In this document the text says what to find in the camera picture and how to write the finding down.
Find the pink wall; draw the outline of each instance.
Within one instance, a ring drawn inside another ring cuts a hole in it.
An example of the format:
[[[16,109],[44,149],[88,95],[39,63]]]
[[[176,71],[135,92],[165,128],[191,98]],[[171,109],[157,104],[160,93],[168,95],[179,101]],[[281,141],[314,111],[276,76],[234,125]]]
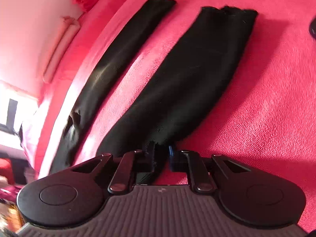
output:
[[[0,0],[0,80],[39,97],[39,54],[60,16],[78,18],[70,0]]]

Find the circular pad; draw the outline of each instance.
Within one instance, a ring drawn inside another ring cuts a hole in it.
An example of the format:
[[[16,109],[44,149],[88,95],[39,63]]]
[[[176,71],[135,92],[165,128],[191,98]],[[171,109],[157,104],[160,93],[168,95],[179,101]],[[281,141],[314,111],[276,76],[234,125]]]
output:
[[[248,199],[259,205],[274,205],[283,199],[283,192],[272,186],[255,184],[247,190]]]
[[[26,221],[46,227],[82,224],[103,203],[103,191],[93,177],[70,169],[26,185],[17,197],[18,208]]]
[[[43,189],[40,193],[40,199],[48,205],[64,205],[77,196],[77,190],[71,186],[55,184]]]

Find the black frame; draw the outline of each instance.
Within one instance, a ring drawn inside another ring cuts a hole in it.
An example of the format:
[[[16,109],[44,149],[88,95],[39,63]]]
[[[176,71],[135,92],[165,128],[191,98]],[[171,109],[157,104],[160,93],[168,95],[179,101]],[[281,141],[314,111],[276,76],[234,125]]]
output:
[[[12,99],[9,100],[7,123],[5,125],[0,123],[0,131],[6,132],[9,134],[16,134],[14,130],[14,120],[15,120],[17,106],[18,106],[18,102],[16,100],[12,100]]]

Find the screw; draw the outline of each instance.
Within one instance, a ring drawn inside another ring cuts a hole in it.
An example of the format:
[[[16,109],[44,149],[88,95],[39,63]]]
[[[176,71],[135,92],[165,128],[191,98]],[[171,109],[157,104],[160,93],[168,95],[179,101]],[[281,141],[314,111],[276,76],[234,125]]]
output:
[[[121,191],[125,191],[126,185],[123,183],[115,183],[110,186],[110,189],[111,191],[121,192]]]
[[[167,189],[166,188],[163,188],[163,187],[161,187],[161,188],[159,188],[158,189],[158,191],[160,192],[160,193],[163,193],[164,191],[166,191]]]
[[[199,183],[197,185],[198,191],[211,191],[213,189],[213,186],[209,183]]]

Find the black cloth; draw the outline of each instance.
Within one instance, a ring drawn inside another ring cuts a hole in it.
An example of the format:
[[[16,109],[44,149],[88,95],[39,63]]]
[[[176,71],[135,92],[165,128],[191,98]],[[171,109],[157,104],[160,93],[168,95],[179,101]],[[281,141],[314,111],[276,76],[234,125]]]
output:
[[[257,12],[203,7],[143,91],[101,142],[121,157],[149,141],[169,145],[189,135],[230,82]]]
[[[72,165],[81,141],[110,89],[175,4],[175,0],[148,0],[113,40],[76,100],[63,130],[50,173]]]

